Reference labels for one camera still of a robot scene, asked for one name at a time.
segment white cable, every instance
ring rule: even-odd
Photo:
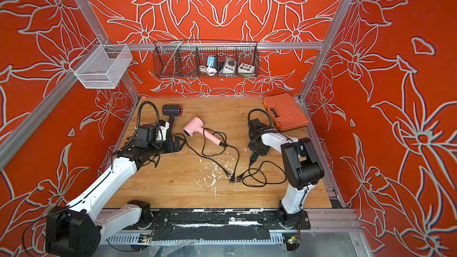
[[[214,76],[218,72],[215,68],[211,68],[211,67],[207,67],[207,66],[199,66],[198,68],[201,72],[205,72],[209,76]]]

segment pink hair dryer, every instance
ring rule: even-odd
[[[209,133],[209,131],[205,131],[205,134],[203,134],[203,121],[198,117],[194,117],[194,119],[192,119],[191,122],[187,123],[187,125],[182,130],[189,137],[199,132],[214,144],[218,146],[224,145],[224,143],[222,143],[220,139],[216,138],[213,134]]]

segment power cord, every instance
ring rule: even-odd
[[[220,152],[220,153],[218,153],[218,154],[215,154],[215,155],[210,155],[210,156],[205,155],[205,154],[203,153],[203,150],[205,149],[205,145],[206,145],[205,131],[211,131],[211,132],[213,133],[213,135],[214,135],[214,134],[218,134],[218,135],[222,138],[222,142],[223,142],[223,144],[224,144],[224,150],[222,150],[222,152]],[[220,154],[224,153],[224,151],[225,151],[225,149],[226,149],[227,147],[230,147],[230,148],[235,149],[236,152],[238,153],[238,158],[237,158],[236,163],[235,163],[235,168],[233,169],[233,175],[232,175],[231,178],[230,178],[230,182],[231,182],[231,183],[234,183],[234,182],[235,182],[235,177],[236,177],[236,174],[235,174],[235,173],[236,173],[236,167],[238,166],[239,156],[240,156],[240,155],[239,155],[238,149],[235,148],[235,147],[233,147],[232,145],[229,145],[229,144],[227,143],[227,135],[226,135],[225,133],[220,132],[220,131],[215,131],[215,130],[212,130],[212,129],[209,129],[209,128],[203,128],[203,148],[202,148],[202,155],[203,155],[203,156],[206,156],[206,157],[213,157],[213,156],[220,155]]]
[[[219,167],[224,171],[224,173],[227,175],[227,177],[230,177],[230,182],[231,182],[231,183],[234,183],[234,182],[235,182],[235,177],[236,177],[235,171],[236,171],[236,167],[237,167],[238,162],[239,162],[239,151],[238,151],[238,149],[235,148],[235,147],[233,147],[233,146],[231,146],[231,145],[228,145],[228,144],[227,144],[227,135],[226,135],[225,133],[223,133],[223,132],[218,132],[218,131],[214,131],[214,130],[211,130],[211,129],[208,129],[208,128],[204,128],[204,129],[203,129],[203,133],[205,133],[205,131],[211,131],[211,132],[213,132],[213,134],[218,134],[218,135],[221,137],[222,141],[223,141],[224,150],[222,150],[222,151],[221,151],[220,153],[218,153],[218,154],[213,154],[213,155],[207,155],[207,154],[203,153],[203,151],[204,151],[204,149],[205,149],[205,145],[206,145],[206,136],[205,136],[204,134],[203,134],[203,137],[204,137],[203,148],[202,148],[202,153],[201,153],[201,154],[198,153],[194,148],[192,148],[192,147],[189,145],[189,143],[187,142],[186,136],[185,136],[184,134],[177,133],[177,134],[174,134],[172,137],[177,136],[177,135],[182,136],[182,138],[183,138],[183,140],[184,140],[184,144],[186,144],[192,151],[194,151],[195,154],[197,154],[198,156],[200,156],[200,157],[202,157],[202,158],[205,158],[205,159],[208,159],[208,160],[213,161],[217,166],[219,166]],[[220,163],[218,163],[216,160],[214,160],[214,159],[211,158],[211,157],[214,157],[214,156],[217,156],[217,155],[220,155],[220,154],[224,153],[227,147],[230,147],[230,148],[235,149],[235,150],[237,151],[237,153],[238,153],[238,159],[237,159],[236,164],[235,164],[235,168],[234,168],[234,171],[233,171],[233,175],[231,175],[231,174],[227,171],[227,169],[224,168]]]
[[[263,171],[261,171],[261,168],[262,168],[262,166],[263,166],[264,163],[271,163],[271,164],[275,165],[278,169],[280,169],[281,172],[283,172],[283,174],[284,174],[284,180],[283,180],[282,182],[277,182],[277,183],[268,182],[268,181],[266,180],[266,175],[265,175],[265,173],[263,173]],[[249,163],[249,169],[247,169],[246,171],[244,171],[241,175],[239,175],[239,176],[237,177],[237,181],[238,181],[238,182],[242,182],[243,185],[245,185],[245,186],[247,186],[247,187],[251,187],[251,188],[261,188],[261,187],[264,187],[264,186],[266,186],[266,185],[279,185],[279,184],[284,183],[284,182],[287,180],[287,178],[286,178],[286,173],[284,172],[284,170],[281,169],[281,167],[279,167],[277,164],[275,164],[275,163],[273,163],[273,162],[271,162],[271,161],[263,161],[263,162],[260,164],[259,168],[251,168],[251,166],[252,166],[252,164]],[[260,174],[263,176],[263,178],[264,178],[265,181],[261,181],[261,180],[258,180],[257,178],[255,178],[254,175],[257,174],[257,173],[260,173]],[[259,185],[246,184],[246,182],[245,182],[244,180],[245,180],[246,178],[248,178],[248,177],[251,177],[252,179],[254,179],[256,182],[259,183]]]
[[[154,168],[157,168],[157,165],[160,162],[160,154],[155,154],[154,157],[152,157],[152,159],[149,158],[147,163],[143,164],[143,167],[146,166],[146,165],[149,165],[151,162],[154,163],[154,165],[155,165]]]

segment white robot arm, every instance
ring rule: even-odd
[[[157,122],[140,125],[140,113],[145,104],[156,111]],[[150,204],[131,200],[121,209],[109,214],[100,214],[107,201],[120,186],[138,171],[145,163],[153,162],[152,156],[178,152],[184,144],[179,137],[171,137],[174,116],[182,114],[177,104],[167,104],[162,108],[169,122],[159,119],[157,107],[145,101],[138,111],[137,127],[129,142],[114,153],[111,167],[83,193],[65,207],[56,206],[46,217],[46,252],[62,257],[91,256],[100,242],[128,226],[146,229],[152,224]]]
[[[257,110],[264,112],[261,109],[254,109],[250,113]],[[286,194],[279,202],[278,218],[284,228],[291,228],[302,215],[303,203],[308,193],[323,178],[323,168],[309,138],[287,137],[271,127],[271,121],[270,125],[266,125],[259,119],[250,120],[250,113],[248,115],[249,149],[254,152],[250,162],[253,163],[259,155],[267,155],[270,148],[283,156],[284,173],[289,185]]]

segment black wire basket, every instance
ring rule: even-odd
[[[256,42],[187,40],[154,42],[158,77],[257,77]]]

